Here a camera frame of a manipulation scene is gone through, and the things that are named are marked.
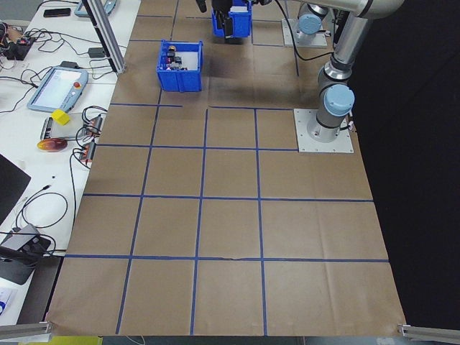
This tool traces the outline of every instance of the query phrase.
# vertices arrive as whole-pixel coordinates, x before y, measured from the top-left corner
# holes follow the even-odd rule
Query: black background
[[[379,19],[349,82],[397,290],[412,326],[460,329],[460,3]]]

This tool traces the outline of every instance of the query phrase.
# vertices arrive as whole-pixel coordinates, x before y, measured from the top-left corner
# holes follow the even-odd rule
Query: orange object
[[[37,147],[43,151],[58,152],[67,147],[67,140],[62,138],[43,139],[37,144]]]

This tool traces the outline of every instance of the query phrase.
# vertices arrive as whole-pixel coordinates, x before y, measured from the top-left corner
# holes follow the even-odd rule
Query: smartphone
[[[46,9],[43,12],[43,16],[45,18],[70,16],[70,7],[65,9]]]

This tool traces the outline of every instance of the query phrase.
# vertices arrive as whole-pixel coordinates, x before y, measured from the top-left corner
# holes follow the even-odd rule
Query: touchscreen
[[[58,109],[73,87],[73,83],[81,76],[81,72],[72,70],[55,70],[35,99],[35,106],[46,106]]]

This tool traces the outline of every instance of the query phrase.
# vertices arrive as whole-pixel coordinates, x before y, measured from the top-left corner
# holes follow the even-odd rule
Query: metal mounting plate
[[[294,29],[297,25],[297,19],[289,19],[290,26]],[[290,36],[289,26],[286,23],[286,20],[281,21],[282,26],[282,35],[285,38],[285,45],[293,45],[293,39]],[[298,47],[310,47],[310,48],[327,48],[328,43],[326,41],[326,36],[324,33],[304,35],[300,40],[295,41],[295,45]]]
[[[294,109],[295,131],[299,152],[315,153],[354,153],[348,130],[340,131],[339,136],[329,143],[317,142],[307,133],[307,123],[316,116],[318,109]]]

